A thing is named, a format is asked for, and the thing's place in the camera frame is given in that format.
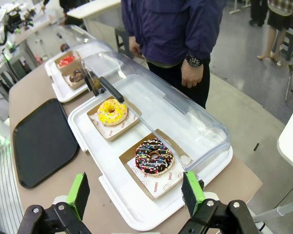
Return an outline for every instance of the black shorts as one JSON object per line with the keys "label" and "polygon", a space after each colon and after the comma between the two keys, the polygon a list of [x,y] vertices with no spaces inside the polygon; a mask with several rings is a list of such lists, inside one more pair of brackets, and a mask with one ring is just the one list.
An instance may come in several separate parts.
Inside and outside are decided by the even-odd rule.
{"label": "black shorts", "polygon": [[278,29],[279,31],[281,31],[282,28],[285,28],[286,30],[288,30],[291,24],[291,20],[292,20],[292,15],[281,16],[273,12],[272,10],[269,10],[269,17],[268,17],[267,24],[270,25],[271,27]]}

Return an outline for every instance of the yellow frosting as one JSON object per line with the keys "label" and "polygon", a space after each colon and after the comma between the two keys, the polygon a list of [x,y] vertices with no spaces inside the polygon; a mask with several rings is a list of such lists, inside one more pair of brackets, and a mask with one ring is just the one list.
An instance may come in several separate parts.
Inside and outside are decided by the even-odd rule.
{"label": "yellow frosting", "polygon": [[115,99],[109,99],[100,105],[97,113],[103,124],[116,125],[126,118],[128,109],[125,104],[120,104]]}

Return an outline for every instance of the wristwatch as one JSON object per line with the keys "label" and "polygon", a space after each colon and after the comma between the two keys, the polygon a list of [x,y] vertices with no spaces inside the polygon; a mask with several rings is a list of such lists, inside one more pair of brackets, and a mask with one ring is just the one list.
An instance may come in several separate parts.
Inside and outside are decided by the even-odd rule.
{"label": "wristwatch", "polygon": [[198,58],[192,55],[187,55],[186,60],[188,61],[188,64],[190,64],[191,67],[199,67],[203,64],[203,61],[199,60]]}

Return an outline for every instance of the gray stool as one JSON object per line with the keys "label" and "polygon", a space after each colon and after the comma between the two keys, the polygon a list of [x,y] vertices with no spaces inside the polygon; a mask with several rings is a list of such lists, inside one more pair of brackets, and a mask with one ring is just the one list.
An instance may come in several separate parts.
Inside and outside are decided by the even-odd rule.
{"label": "gray stool", "polygon": [[126,32],[125,28],[123,26],[115,28],[115,36],[118,52],[125,54],[129,58],[133,59],[134,55],[130,52],[129,49],[129,35]]}
{"label": "gray stool", "polygon": [[[274,42],[272,51],[276,52],[277,49],[277,42],[279,40],[280,32],[278,33],[278,36]],[[291,60],[291,57],[293,56],[293,29],[289,28],[286,33],[285,37],[289,39],[289,42],[283,42],[283,45],[287,47],[287,49],[282,48],[281,52],[283,52],[286,55],[286,60]]]}

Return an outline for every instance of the hand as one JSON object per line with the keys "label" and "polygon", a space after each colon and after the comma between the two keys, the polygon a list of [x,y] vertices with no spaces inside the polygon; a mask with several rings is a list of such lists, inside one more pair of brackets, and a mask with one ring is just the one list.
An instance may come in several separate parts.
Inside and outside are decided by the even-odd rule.
{"label": "hand", "polygon": [[196,86],[197,83],[200,83],[203,77],[203,70],[203,65],[199,67],[191,67],[185,59],[181,66],[182,86],[191,88]]}
{"label": "hand", "polygon": [[140,45],[136,42],[135,37],[129,37],[129,49],[134,56],[144,59],[140,50]]}

